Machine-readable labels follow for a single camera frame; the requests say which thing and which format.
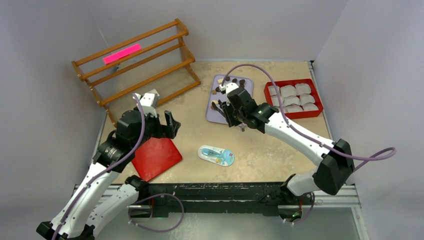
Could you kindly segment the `aluminium frame rail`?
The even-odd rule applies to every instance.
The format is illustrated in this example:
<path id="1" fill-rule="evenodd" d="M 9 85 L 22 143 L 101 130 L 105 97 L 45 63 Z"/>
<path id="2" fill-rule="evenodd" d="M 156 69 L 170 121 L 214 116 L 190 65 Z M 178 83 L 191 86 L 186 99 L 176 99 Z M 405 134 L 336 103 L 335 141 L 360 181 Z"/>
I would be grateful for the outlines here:
<path id="1" fill-rule="evenodd" d="M 103 193 L 95 208 L 105 202 L 122 184 L 112 184 Z M 361 201 L 355 185 L 344 185 L 337 195 L 329 195 L 323 191 L 315 191 L 315 208 L 361 208 Z"/>

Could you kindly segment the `wooden tiered shelf rack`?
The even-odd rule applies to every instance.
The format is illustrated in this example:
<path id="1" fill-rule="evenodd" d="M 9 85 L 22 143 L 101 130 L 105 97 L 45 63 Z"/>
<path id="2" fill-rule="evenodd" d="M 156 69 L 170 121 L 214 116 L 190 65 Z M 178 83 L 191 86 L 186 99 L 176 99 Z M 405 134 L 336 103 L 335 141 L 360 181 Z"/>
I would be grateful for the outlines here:
<path id="1" fill-rule="evenodd" d="M 127 47 L 135 45 L 136 42 L 138 42 L 140 40 L 151 37 L 153 35 L 156 35 L 160 32 L 163 32 L 163 31 L 165 31 L 169 28 L 173 28 L 173 27 L 176 28 L 176 34 L 174 34 L 170 37 L 164 38 L 164 39 L 162 39 L 158 42 L 155 42 L 155 43 L 153 43 L 153 44 L 151 44 L 151 45 L 149 45 L 145 48 L 141 48 L 141 50 L 136 51 L 136 52 L 134 52 L 134 53 L 132 53 L 132 54 L 126 56 L 126 57 L 123 57 L 123 58 L 121 58 L 117 61 L 114 61 L 114 62 L 107 64 L 107 65 L 104 65 L 102 67 L 99 67 L 99 68 L 92 70 L 88 73 L 83 73 L 81 68 L 80 68 L 80 66 L 82 66 L 82 65 L 84 65 L 88 62 L 92 62 L 92 61 L 94 61 L 94 60 L 96 60 L 96 59 L 98 59 L 98 58 L 100 58 L 104 55 L 107 55 L 107 54 L 111 55 L 113 53 L 116 53 L 116 52 L 123 50 Z M 164 104 L 164 103 L 186 93 L 187 91 L 193 89 L 196 86 L 199 86 L 202 83 L 200 78 L 197 76 L 197 74 L 193 71 L 193 69 L 191 67 L 191 64 L 194 63 L 196 61 L 196 59 L 184 42 L 184 36 L 188 36 L 188 35 L 189 35 L 188 28 L 185 26 L 185 24 L 181 20 L 176 18 L 172 22 L 169 22 L 169 23 L 164 24 L 160 27 L 157 27 L 155 29 L 152 29 L 150 31 L 142 33 L 138 36 L 135 36 L 133 38 L 125 40 L 121 43 L 118 43 L 114 46 L 111 46 L 109 48 L 101 50 L 101 51 L 94 53 L 90 56 L 87 56 L 83 59 L 80 59 L 80 60 L 77 60 L 77 61 L 72 61 L 71 64 L 72 64 L 73 69 L 74 69 L 77 77 L 79 78 L 79 80 L 82 81 L 82 82 L 85 82 L 87 84 L 88 88 L 90 89 L 91 93 L 93 94 L 93 96 L 96 100 L 96 103 L 100 107 L 105 109 L 107 116 L 111 120 L 113 126 L 116 126 L 117 121 L 114 118 L 113 114 L 110 112 L 110 103 L 112 103 L 113 101 L 116 101 L 117 99 L 119 99 L 119 98 L 121 98 L 121 97 L 123 97 L 123 96 L 125 96 L 125 95 L 147 85 L 147 84 L 150 84 L 150 83 L 152 83 L 152 82 L 154 82 L 154 81 L 156 81 L 156 80 L 158 80 L 158 79 L 160 79 L 160 78 L 162 78 L 162 77 L 164 77 L 168 74 L 171 74 L 171 73 L 173 73 L 173 72 L 175 72 L 175 71 L 177 71 L 181 68 L 184 68 L 190 74 L 190 76 L 194 80 L 194 83 L 191 83 L 191 84 L 177 90 L 176 92 L 170 94 L 169 96 L 166 96 L 165 98 L 160 99 L 158 101 L 159 105 L 162 105 L 162 104 Z M 172 45 L 172 46 L 170 46 L 170 47 L 168 47 L 164 50 L 161 50 L 157 53 L 154 53 L 153 55 L 148 56 L 144 59 L 137 60 L 136 62 L 131 63 L 128 66 L 125 66 L 123 68 L 120 68 L 120 69 L 118 69 L 117 71 L 115 71 L 111 74 L 108 74 L 104 77 L 101 77 L 98 80 L 95 80 L 95 81 L 89 80 L 89 78 L 92 77 L 92 76 L 100 74 L 100 73 L 102 73 L 102 72 L 104 72 L 108 69 L 113 68 L 113 67 L 117 67 L 118 65 L 120 65 L 124 62 L 132 60 L 132 59 L 134 59 L 134 58 L 136 58 L 136 57 L 138 57 L 142 54 L 145 54 L 149 51 L 152 51 L 156 48 L 159 48 L 159 47 L 161 47 L 165 44 L 168 44 L 172 41 L 175 41 L 175 40 L 177 40 L 177 44 L 174 44 L 174 45 Z M 131 86 L 125 87 L 124 89 L 118 91 L 117 93 L 112 94 L 109 97 L 103 98 L 97 92 L 97 90 L 95 88 L 96 86 L 103 84 L 103 83 L 105 83 L 105 82 L 107 82 L 107 81 L 109 81 L 113 78 L 116 78 L 116 77 L 118 77 L 118 76 L 120 76 L 120 75 L 122 75 L 122 74 L 124 74 L 128 71 L 131 71 L 135 68 L 138 68 L 142 65 L 145 65 L 145 64 L 147 64 L 147 63 L 149 63 L 149 62 L 151 62 L 151 61 L 153 61 L 157 58 L 160 58 L 160 57 L 162 57 L 162 56 L 164 56 L 164 55 L 166 55 L 170 52 L 173 52 L 175 50 L 180 51 L 182 62 L 175 64 L 173 66 L 170 66 L 170 67 L 166 67 L 164 70 L 160 71 L 159 73 L 156 73 L 156 74 L 154 74 L 154 75 L 152 75 L 152 76 L 150 76 L 146 79 L 140 80 L 140 81 L 138 81 L 137 83 L 135 83 Z"/>

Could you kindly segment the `lavender plastic tray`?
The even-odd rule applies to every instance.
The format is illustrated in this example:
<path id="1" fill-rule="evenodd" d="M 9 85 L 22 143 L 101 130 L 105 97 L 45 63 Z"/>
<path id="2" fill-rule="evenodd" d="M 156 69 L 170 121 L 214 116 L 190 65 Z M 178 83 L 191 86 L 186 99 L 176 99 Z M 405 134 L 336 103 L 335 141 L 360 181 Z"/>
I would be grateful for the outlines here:
<path id="1" fill-rule="evenodd" d="M 224 116 L 222 116 L 218 111 L 212 109 L 211 102 L 213 101 L 221 101 L 225 102 L 227 100 L 226 95 L 222 94 L 221 92 L 215 92 L 215 90 L 219 87 L 221 84 L 220 80 L 225 77 L 224 74 L 216 74 L 212 79 L 211 88 L 209 91 L 209 97 L 208 97 L 208 103 L 207 108 L 205 110 L 205 118 L 207 121 L 211 123 L 217 123 L 217 124 L 224 124 L 227 125 L 226 119 Z M 225 81 L 224 85 L 227 85 L 229 83 L 233 82 L 233 79 L 237 79 L 236 84 L 239 86 L 241 80 L 245 80 L 244 82 L 244 88 L 252 95 L 253 94 L 253 81 L 250 78 L 242 77 L 242 76 L 235 76 L 235 75 L 229 75 L 229 81 Z"/>

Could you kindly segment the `small white stationery box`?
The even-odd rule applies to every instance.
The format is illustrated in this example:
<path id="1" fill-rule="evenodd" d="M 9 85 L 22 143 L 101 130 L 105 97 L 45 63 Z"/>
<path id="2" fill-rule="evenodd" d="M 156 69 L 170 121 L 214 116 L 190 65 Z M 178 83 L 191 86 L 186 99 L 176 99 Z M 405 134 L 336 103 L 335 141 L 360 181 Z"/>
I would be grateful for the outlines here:
<path id="1" fill-rule="evenodd" d="M 152 89 L 143 94 L 138 94 L 137 97 L 142 106 L 150 106 L 153 108 L 157 107 L 160 99 L 160 95 L 156 89 Z"/>

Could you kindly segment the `blue correction tape package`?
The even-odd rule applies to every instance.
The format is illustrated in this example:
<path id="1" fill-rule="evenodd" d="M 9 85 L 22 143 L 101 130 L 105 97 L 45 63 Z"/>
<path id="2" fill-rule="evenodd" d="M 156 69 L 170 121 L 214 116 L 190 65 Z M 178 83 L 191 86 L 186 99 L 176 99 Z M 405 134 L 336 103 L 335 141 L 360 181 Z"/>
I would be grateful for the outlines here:
<path id="1" fill-rule="evenodd" d="M 232 151 L 224 148 L 213 147 L 210 145 L 202 145 L 198 149 L 197 154 L 201 159 L 220 165 L 222 167 L 229 167 L 236 160 L 236 157 Z"/>

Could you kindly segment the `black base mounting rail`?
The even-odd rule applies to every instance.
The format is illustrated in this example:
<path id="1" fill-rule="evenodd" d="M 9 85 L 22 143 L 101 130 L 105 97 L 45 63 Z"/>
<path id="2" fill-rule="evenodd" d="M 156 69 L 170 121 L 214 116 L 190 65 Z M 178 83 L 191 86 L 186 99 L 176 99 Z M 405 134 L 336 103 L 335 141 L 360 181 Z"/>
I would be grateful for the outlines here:
<path id="1" fill-rule="evenodd" d="M 293 195 L 285 182 L 148 183 L 136 175 L 126 185 L 135 188 L 139 205 L 154 218 L 170 213 L 261 214 L 297 220 L 302 206 L 313 202 L 312 193 Z"/>

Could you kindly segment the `metal tongs with black tips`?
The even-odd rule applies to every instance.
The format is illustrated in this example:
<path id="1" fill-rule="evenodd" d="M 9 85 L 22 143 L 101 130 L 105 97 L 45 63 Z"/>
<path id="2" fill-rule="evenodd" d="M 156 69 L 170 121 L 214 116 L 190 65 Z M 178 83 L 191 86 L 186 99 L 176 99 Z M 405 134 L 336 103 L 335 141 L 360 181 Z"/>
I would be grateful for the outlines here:
<path id="1" fill-rule="evenodd" d="M 218 112 L 221 116 L 223 116 L 222 115 L 222 110 L 220 109 L 220 106 L 219 106 L 219 103 L 227 103 L 226 101 L 220 101 L 220 100 L 212 100 L 211 101 L 211 104 L 210 104 L 210 107 L 214 110 L 214 111 L 216 111 L 216 112 Z"/>

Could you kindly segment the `pink sticky note strip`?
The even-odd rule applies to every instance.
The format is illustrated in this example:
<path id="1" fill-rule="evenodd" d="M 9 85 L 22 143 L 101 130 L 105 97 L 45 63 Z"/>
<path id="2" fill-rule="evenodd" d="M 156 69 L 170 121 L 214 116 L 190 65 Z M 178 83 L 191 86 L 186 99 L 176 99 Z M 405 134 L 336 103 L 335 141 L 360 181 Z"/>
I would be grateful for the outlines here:
<path id="1" fill-rule="evenodd" d="M 122 49 L 118 52 L 110 54 L 110 55 L 104 57 L 102 60 L 103 60 L 103 63 L 105 65 L 108 65 L 108 64 L 111 64 L 111 63 L 113 63 L 117 60 L 124 58 L 124 57 L 127 57 L 127 56 L 141 50 L 141 49 L 142 49 L 142 47 L 140 46 L 140 44 L 136 43 L 136 44 L 131 45 L 129 47 L 126 47 L 126 48 L 124 48 L 124 49 Z"/>

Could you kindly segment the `red box lid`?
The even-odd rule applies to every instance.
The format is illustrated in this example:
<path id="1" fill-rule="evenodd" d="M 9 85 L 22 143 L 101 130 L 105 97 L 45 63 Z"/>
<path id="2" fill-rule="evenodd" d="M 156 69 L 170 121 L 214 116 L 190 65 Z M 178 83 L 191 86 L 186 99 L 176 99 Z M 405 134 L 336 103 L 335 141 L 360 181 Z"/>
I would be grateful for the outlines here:
<path id="1" fill-rule="evenodd" d="M 139 177 L 149 182 L 183 160 L 169 138 L 150 138 L 136 151 L 131 161 Z"/>

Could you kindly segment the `red chocolate box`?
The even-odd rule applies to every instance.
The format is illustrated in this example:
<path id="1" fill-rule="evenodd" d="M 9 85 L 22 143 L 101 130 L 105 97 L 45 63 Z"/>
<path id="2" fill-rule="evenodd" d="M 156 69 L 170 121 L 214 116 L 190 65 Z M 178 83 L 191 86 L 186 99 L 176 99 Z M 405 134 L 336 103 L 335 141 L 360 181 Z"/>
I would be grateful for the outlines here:
<path id="1" fill-rule="evenodd" d="M 267 82 L 264 87 L 266 102 L 278 109 L 283 108 L 287 118 L 301 119 L 317 117 L 323 111 L 321 99 L 313 80 L 294 79 Z"/>

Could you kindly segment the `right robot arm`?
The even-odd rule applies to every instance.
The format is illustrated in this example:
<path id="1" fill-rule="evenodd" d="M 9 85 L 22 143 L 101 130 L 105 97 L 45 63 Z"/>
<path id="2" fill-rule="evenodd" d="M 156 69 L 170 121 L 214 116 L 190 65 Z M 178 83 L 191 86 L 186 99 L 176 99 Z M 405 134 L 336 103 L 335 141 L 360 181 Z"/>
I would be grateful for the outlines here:
<path id="1" fill-rule="evenodd" d="M 340 139 L 337 142 L 314 134 L 289 120 L 281 110 L 264 102 L 258 105 L 246 89 L 235 83 L 218 88 L 225 95 L 219 101 L 229 127 L 240 124 L 275 137 L 306 156 L 316 168 L 302 174 L 292 174 L 280 187 L 280 196 L 288 204 L 294 203 L 304 194 L 323 191 L 336 195 L 354 171 L 350 145 Z M 339 155 L 331 148 L 342 153 Z"/>

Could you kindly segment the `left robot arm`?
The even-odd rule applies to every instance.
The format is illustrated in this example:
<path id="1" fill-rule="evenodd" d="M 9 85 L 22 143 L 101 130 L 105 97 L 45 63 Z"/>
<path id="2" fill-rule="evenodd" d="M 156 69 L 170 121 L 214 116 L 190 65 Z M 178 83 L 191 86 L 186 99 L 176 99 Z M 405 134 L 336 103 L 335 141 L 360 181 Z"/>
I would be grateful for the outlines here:
<path id="1" fill-rule="evenodd" d="M 142 205 L 152 199 L 149 184 L 136 175 L 125 180 L 121 189 L 103 204 L 99 200 L 110 184 L 135 158 L 135 151 L 151 138 L 174 139 L 181 123 L 170 111 L 162 125 L 156 113 L 128 110 L 100 144 L 83 182 L 63 210 L 51 221 L 41 222 L 36 232 L 46 240 L 93 240 L 123 208 Z"/>

